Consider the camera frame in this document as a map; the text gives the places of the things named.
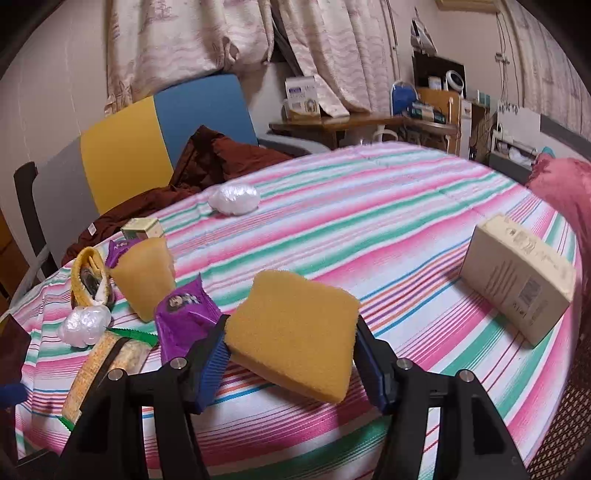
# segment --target sponge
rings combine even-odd
[[[147,238],[135,244],[110,272],[131,308],[144,322],[154,318],[158,303],[176,288],[173,258],[163,237]]]
[[[286,271],[263,271],[226,323],[232,360],[274,384],[338,403],[347,393],[359,300]]]

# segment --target desk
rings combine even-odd
[[[403,142],[355,146],[296,158],[244,177],[258,210],[228,218],[207,204],[211,190],[157,216],[174,257],[177,284],[202,275],[221,310],[248,295],[253,276],[286,269],[339,286],[361,300],[374,335],[425,370],[470,368],[488,390],[526,463],[550,424],[569,371],[579,319],[568,309],[535,348],[458,278],[474,226],[506,213],[576,262],[574,232],[529,190],[487,167]],[[106,254],[107,244],[99,246]],[[72,263],[21,300],[14,312],[32,334],[23,368],[29,400],[17,407],[21,455],[31,445],[61,452],[58,416],[89,351],[57,337],[71,310]],[[154,333],[115,288],[116,327]],[[152,351],[143,371],[160,366]],[[421,478],[431,477],[438,411],[428,420]],[[145,408],[146,456],[159,463],[153,412]],[[193,418],[203,459],[219,480],[370,478],[389,419],[367,401],[355,370],[339,405],[276,387],[230,363],[215,404]]]
[[[327,146],[331,150],[339,148],[339,133],[357,127],[372,127],[386,125],[387,128],[409,127],[421,132],[436,135],[439,137],[456,137],[458,134],[455,125],[442,125],[433,122],[426,122],[401,115],[391,116],[382,113],[352,113],[349,116],[340,117],[316,117],[311,119],[297,119],[273,122],[269,128],[274,133],[302,133],[315,132],[322,135]]]

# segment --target purple snack package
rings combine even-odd
[[[123,255],[127,250],[129,250],[135,244],[138,244],[142,241],[141,238],[136,238],[134,240],[117,240],[116,242],[111,240],[109,241],[109,253],[107,253],[107,259],[105,260],[105,266],[107,268],[115,268],[117,266],[117,262],[121,255]]]
[[[195,341],[207,336],[221,315],[205,293],[201,275],[167,295],[158,303],[154,316],[163,365],[177,356],[185,356]]]

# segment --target white box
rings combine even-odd
[[[121,227],[121,232],[127,240],[134,240],[136,238],[145,240],[147,238],[164,235],[164,230],[158,219],[149,217],[132,218]]]
[[[290,116],[320,116],[314,77],[292,77],[285,80]]]
[[[460,125],[460,157],[470,157],[470,136],[472,135],[472,102],[462,100],[462,120]]]
[[[474,229],[460,276],[537,345],[573,301],[574,267],[505,215]]]

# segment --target label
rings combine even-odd
[[[542,287],[538,284],[533,278],[530,279],[525,284],[525,287],[521,289],[519,294],[519,299],[523,302],[523,304],[528,308],[531,307],[531,304],[535,302],[536,298],[540,294],[540,290]]]

